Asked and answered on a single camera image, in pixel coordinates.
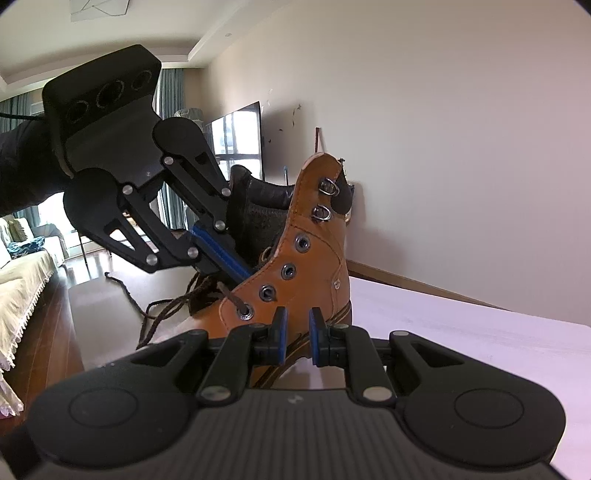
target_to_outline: black sleeve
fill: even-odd
[[[0,134],[0,216],[38,205],[68,181],[45,122],[27,120]]]

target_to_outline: cushion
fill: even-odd
[[[10,234],[15,242],[26,242],[35,238],[26,218],[15,218],[10,221]]]
[[[12,237],[10,236],[10,226],[4,218],[0,218],[0,240],[2,240],[2,243],[5,247],[7,247],[10,242],[12,242]]]
[[[2,242],[0,242],[0,268],[10,262],[10,254]]]

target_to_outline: curtain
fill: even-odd
[[[163,69],[154,97],[156,113],[162,119],[174,116],[184,108],[183,69]],[[171,229],[185,228],[185,205],[180,197],[168,186],[163,185],[158,195],[158,208],[163,222]]]
[[[0,112],[11,113],[13,115],[30,115],[31,114],[31,98],[28,93],[17,95],[0,102]],[[15,120],[12,118],[0,117],[0,133],[8,132],[17,127],[23,120]],[[39,208],[32,206],[19,212],[15,212],[14,216],[17,218],[26,218],[30,227],[39,226]]]

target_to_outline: television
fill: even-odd
[[[204,126],[203,133],[226,180],[234,165],[243,165],[253,177],[265,180],[259,102],[214,120]]]

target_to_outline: green pillow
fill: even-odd
[[[15,218],[10,220],[10,235],[12,240],[15,242],[26,242],[27,240],[33,240],[33,232],[29,227],[29,222],[26,218]]]

